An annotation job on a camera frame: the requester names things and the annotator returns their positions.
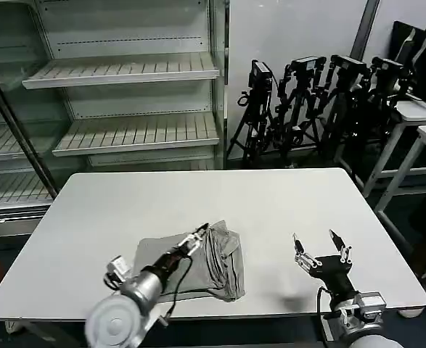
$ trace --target white wall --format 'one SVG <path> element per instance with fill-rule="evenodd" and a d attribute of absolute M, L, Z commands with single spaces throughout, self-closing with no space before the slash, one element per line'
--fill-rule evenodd
<path fill-rule="evenodd" d="M 381 0 L 364 52 L 364 61 L 386 57 L 393 22 L 399 20 L 418 28 L 426 28 L 426 0 Z"/>
<path fill-rule="evenodd" d="M 252 59 L 266 62 L 279 80 L 294 59 L 348 55 L 365 6 L 366 0 L 231 0 L 229 139 L 245 110 L 237 100 L 247 90 Z M 274 104 L 277 101 L 274 87 Z M 235 147 L 230 157 L 241 153 Z"/>

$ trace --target display refrigerator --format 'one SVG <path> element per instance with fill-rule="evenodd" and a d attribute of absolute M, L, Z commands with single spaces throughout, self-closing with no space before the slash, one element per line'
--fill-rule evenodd
<path fill-rule="evenodd" d="M 228 21 L 229 0 L 0 0 L 0 223 L 73 173 L 222 169 Z"/>

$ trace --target tripod leg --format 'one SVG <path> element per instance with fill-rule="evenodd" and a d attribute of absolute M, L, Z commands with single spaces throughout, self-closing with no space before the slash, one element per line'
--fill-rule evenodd
<path fill-rule="evenodd" d="M 242 132 L 242 128 L 245 125 L 245 120 L 247 119 L 247 117 L 248 117 L 248 107 L 245 110 L 245 113 L 243 114 L 242 119 L 240 120 L 240 123 L 237 127 L 237 130 L 235 131 L 234 136 L 232 136 L 232 138 L 230 139 L 230 145 L 229 145 L 229 148 L 227 149 L 227 153 L 226 153 L 226 160 L 229 158 L 229 155 L 232 151 L 232 148 L 237 143 L 237 139 L 240 135 L 240 132 Z"/>

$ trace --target camera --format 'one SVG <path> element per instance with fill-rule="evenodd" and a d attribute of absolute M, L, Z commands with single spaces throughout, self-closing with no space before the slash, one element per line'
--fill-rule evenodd
<path fill-rule="evenodd" d="M 272 72 L 258 60 L 251 61 L 251 71 L 248 75 L 248 87 L 264 90 L 272 89 Z"/>
<path fill-rule="evenodd" d="M 353 73 L 362 74 L 366 71 L 366 63 L 360 62 L 356 59 L 347 56 L 333 55 L 331 57 L 331 63 L 336 67 L 340 67 L 344 70 L 350 70 Z"/>
<path fill-rule="evenodd" d="M 290 66 L 286 66 L 286 69 L 290 69 L 291 71 L 295 71 L 296 73 L 313 69 L 323 69 L 326 61 L 326 57 L 310 56 L 294 60 L 290 64 Z"/>

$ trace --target glass door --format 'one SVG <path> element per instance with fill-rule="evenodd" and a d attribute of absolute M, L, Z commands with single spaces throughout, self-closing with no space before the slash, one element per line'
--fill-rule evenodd
<path fill-rule="evenodd" d="M 60 91 L 22 86 L 49 59 L 38 25 L 27 4 L 0 3 L 0 210 L 48 207 L 83 167 L 51 153 L 70 125 Z"/>

